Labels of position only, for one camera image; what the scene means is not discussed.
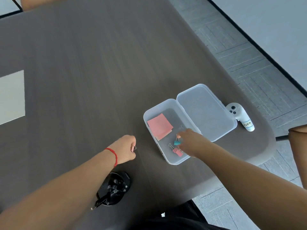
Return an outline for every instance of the white game controller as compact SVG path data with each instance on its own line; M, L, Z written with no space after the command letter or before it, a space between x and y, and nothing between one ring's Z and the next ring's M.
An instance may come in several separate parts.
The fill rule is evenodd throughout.
M248 131L255 130L253 122L251 121L248 114L240 104L235 102L229 103L226 106L226 109L229 110L230 113L234 114L235 118L242 123L242 125L246 128L246 130Z

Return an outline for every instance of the red string bracelet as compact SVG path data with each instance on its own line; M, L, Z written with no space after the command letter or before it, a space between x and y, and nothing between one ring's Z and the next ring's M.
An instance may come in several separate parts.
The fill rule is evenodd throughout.
M105 148L105 150L109 150L110 152L112 152L115 155L115 157L116 157L116 162L114 164L114 168L115 168L115 166L117 166L117 155L116 155L115 151L113 149L110 149L110 148Z

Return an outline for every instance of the plastic box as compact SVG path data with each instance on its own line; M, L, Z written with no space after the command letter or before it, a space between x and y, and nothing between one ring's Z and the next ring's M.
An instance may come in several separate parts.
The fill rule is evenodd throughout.
M174 127L166 137L157 141L147 121L163 113ZM204 84L198 84L178 94L177 99L168 99L144 113L144 122L155 140L165 160L171 165L179 165L190 156L182 157L173 153L169 144L174 146L176 134L191 128L214 142L235 129L237 120L213 92Z

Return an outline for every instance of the wooden tabletop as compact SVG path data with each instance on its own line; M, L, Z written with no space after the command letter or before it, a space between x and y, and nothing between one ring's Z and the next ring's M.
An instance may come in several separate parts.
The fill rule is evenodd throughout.
M0 77L24 70L25 116L0 125L0 205L5 209L125 134L136 159L115 206L85 214L77 229L121 229L219 183L201 161L169 165L143 121L146 110L203 83L240 103L241 124L216 141L261 164L275 150L272 129L167 0L68 0L0 20Z

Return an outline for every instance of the another person's arm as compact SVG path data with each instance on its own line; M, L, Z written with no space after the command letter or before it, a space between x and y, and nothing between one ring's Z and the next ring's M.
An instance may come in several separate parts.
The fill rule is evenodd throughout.
M289 141L302 185L307 189L307 125L291 128Z
M135 158L134 136L111 144L118 164ZM95 194L113 169L115 155L104 150L77 168L53 179L0 215L0 229L67 229L89 209Z
M20 0L24 11L34 9L40 5L51 3L58 0Z
M206 163L262 230L307 229L307 190L244 162L202 135L178 134L180 149Z

